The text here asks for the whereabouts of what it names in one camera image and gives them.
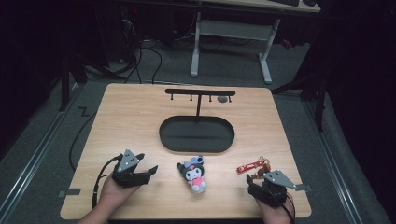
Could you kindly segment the person's right hand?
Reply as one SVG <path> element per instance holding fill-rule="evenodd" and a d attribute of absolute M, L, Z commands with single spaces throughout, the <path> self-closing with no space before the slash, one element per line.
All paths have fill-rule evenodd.
<path fill-rule="evenodd" d="M 259 200 L 256 200 L 256 203 L 262 211 L 264 224 L 295 224 L 295 207 L 289 193 L 287 200 L 278 208 L 271 207 Z"/>

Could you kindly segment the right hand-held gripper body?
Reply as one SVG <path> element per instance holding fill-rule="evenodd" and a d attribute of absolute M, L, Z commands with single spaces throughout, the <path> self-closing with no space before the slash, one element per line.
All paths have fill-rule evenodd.
<path fill-rule="evenodd" d="M 310 191 L 310 185 L 294 184 L 282 171 L 275 170 L 264 174 L 263 181 L 258 184 L 261 189 L 248 186 L 247 192 L 255 199 L 274 208 L 283 204 L 288 195 L 288 189 L 295 191 Z"/>

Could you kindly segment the black key rack with tray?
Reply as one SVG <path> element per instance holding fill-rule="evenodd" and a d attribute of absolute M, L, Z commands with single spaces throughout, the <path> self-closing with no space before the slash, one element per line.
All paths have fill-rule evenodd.
<path fill-rule="evenodd" d="M 196 113 L 193 116 L 172 116 L 167 118 L 159 128 L 159 136 L 164 147 L 175 152 L 221 153 L 226 151 L 234 140 L 233 125 L 221 117 L 202 116 L 202 98 L 207 96 L 225 98 L 231 102 L 235 91 L 166 89 L 164 91 L 174 98 L 175 94 L 197 97 Z"/>

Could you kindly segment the person's left hand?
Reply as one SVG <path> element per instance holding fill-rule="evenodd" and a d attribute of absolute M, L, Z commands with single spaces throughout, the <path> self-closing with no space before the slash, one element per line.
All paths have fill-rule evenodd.
<path fill-rule="evenodd" d="M 112 214 L 138 190 L 139 187 L 120 187 L 111 177 L 108 177 L 102 187 L 97 207 Z"/>

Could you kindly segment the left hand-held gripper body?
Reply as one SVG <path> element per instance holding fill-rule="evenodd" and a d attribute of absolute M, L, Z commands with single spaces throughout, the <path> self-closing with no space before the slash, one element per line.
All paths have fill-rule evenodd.
<path fill-rule="evenodd" d="M 137 165 L 141 161 L 137 159 L 130 149 L 126 149 L 113 170 L 112 179 L 123 188 L 147 185 L 152 177 L 152 175 L 149 175 L 149 171 L 143 173 L 135 172 Z"/>

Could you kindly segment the black pink plush doll keychain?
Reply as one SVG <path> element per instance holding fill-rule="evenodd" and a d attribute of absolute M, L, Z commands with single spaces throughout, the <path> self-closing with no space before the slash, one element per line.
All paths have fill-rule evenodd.
<path fill-rule="evenodd" d="M 204 157 L 199 155 L 177 164 L 177 169 L 190 185 L 191 191 L 196 194 L 203 193 L 207 187 L 204 161 Z"/>

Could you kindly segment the black metal stand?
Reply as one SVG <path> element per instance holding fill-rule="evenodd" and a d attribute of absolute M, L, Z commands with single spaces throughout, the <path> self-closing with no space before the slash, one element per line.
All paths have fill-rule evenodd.
<path fill-rule="evenodd" d="M 301 90 L 300 98 L 302 101 L 316 101 L 314 111 L 314 122 L 322 132 L 323 111 L 325 109 L 327 75 L 324 72 L 312 73 L 307 76 L 297 77 L 292 82 L 271 90 L 272 94 L 280 94 L 287 90 Z"/>
<path fill-rule="evenodd" d="M 64 111 L 69 104 L 71 97 L 71 77 L 77 84 L 85 84 L 88 77 L 85 72 L 84 58 L 77 54 L 66 55 L 62 61 L 62 74 L 61 74 L 61 107 L 60 110 Z"/>

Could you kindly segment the white frame desk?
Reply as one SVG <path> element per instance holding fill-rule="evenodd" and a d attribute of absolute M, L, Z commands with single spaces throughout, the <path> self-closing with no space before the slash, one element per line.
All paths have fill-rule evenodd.
<path fill-rule="evenodd" d="M 230 7 L 251 7 L 252 9 L 268 9 L 270 12 L 310 13 L 318 14 L 320 6 L 310 0 L 197 0 L 199 6 L 217 4 Z M 203 19 L 201 13 L 195 15 L 194 48 L 191 58 L 191 76 L 199 74 L 200 39 L 202 35 L 230 37 L 246 40 L 264 41 L 266 46 L 258 54 L 263 80 L 266 84 L 272 83 L 268 68 L 267 57 L 276 37 L 278 26 L 281 22 L 279 16 L 270 20 L 269 24 L 253 24 L 241 21 L 226 21 L 221 19 Z"/>

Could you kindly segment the red candy bar keychain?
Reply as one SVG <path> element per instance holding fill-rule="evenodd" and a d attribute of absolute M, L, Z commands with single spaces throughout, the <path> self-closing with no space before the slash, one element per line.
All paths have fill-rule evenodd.
<path fill-rule="evenodd" d="M 255 173 L 251 176 L 253 179 L 262 179 L 264 174 L 271 171 L 271 164 L 267 158 L 260 156 L 256 161 L 247 163 L 236 168 L 236 173 L 241 175 L 248 171 L 255 170 Z"/>

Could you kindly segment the black tape strip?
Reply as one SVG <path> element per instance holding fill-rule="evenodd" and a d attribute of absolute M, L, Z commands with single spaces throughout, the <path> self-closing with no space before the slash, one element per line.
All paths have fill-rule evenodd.
<path fill-rule="evenodd" d="M 66 190 L 60 190 L 58 193 L 58 198 L 65 198 L 68 195 L 79 195 L 81 192 L 81 189 L 66 189 Z"/>

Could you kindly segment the metal floor rail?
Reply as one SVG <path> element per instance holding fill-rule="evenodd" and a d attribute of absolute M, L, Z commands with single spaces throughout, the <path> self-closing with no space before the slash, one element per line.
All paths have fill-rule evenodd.
<path fill-rule="evenodd" d="M 83 88 L 83 84 L 73 84 L 63 105 L 62 85 L 56 85 L 50 98 L 29 119 L 11 150 L 0 161 L 0 224 L 7 224 L 48 153 L 70 105 Z"/>
<path fill-rule="evenodd" d="M 349 224 L 363 224 L 361 214 L 359 213 L 349 187 L 342 176 L 336 159 L 332 154 L 330 145 L 324 135 L 324 132 L 319 129 L 316 123 L 314 107 L 310 103 L 303 103 L 303 107 L 319 140 L 326 166 L 328 167 L 330 177 L 337 192 L 338 198 L 344 208 Z"/>

